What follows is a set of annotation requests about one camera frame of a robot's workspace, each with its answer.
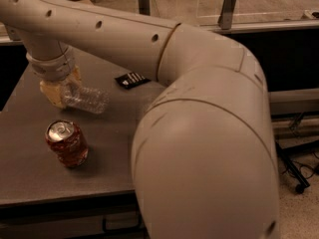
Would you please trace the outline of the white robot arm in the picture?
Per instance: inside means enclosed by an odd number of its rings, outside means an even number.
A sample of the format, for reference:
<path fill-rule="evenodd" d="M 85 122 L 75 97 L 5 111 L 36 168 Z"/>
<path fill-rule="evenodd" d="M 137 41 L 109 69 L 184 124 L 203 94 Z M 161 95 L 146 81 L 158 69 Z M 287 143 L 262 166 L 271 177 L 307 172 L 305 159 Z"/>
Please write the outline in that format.
<path fill-rule="evenodd" d="M 247 48 L 175 21 L 68 0 L 0 0 L 0 21 L 163 85 L 131 158 L 151 239 L 280 239 L 267 84 Z"/>

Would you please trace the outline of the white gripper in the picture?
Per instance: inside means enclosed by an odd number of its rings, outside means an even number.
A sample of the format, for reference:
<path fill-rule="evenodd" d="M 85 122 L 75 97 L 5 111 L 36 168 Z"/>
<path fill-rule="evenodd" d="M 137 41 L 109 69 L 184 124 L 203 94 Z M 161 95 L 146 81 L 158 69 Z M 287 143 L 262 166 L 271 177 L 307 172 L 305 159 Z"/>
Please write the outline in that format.
<path fill-rule="evenodd" d="M 63 101 L 65 84 L 63 80 L 68 77 L 68 81 L 77 86 L 82 84 L 81 72 L 75 66 L 74 52 L 68 47 L 65 52 L 57 58 L 49 60 L 38 60 L 30 54 L 26 55 L 33 72 L 45 81 L 40 82 L 40 91 L 48 101 L 59 109 L 64 109 L 66 104 Z"/>

